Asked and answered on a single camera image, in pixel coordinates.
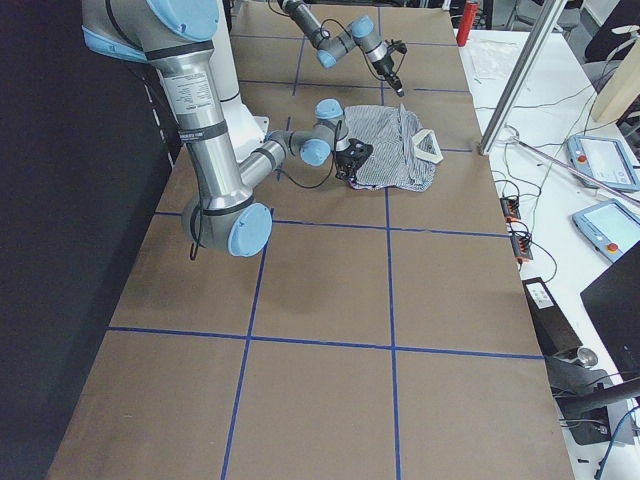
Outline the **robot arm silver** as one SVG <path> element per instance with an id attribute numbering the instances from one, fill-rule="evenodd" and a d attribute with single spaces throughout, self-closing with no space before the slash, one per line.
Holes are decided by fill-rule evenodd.
<path id="1" fill-rule="evenodd" d="M 284 15 L 288 16 L 303 32 L 313 48 L 316 58 L 325 69 L 333 68 L 339 60 L 354 49 L 359 49 L 368 62 L 370 73 L 386 82 L 397 96 L 405 95 L 392 55 L 407 53 L 402 40 L 385 40 L 373 20 L 362 15 L 343 26 L 335 19 L 319 21 L 304 1 L 278 1 Z"/>
<path id="2" fill-rule="evenodd" d="M 361 166 L 373 148 L 349 131 L 335 99 L 321 101 L 309 131 L 273 131 L 238 160 L 221 99 L 225 81 L 237 76 L 217 1 L 85 1 L 82 30 L 87 47 L 108 57 L 149 64 L 161 75 L 170 117 L 189 152 L 198 192 L 185 206 L 182 225 L 193 254 L 216 248 L 251 257 L 268 242 L 272 215 L 254 189 L 288 156 L 319 166 Z"/>

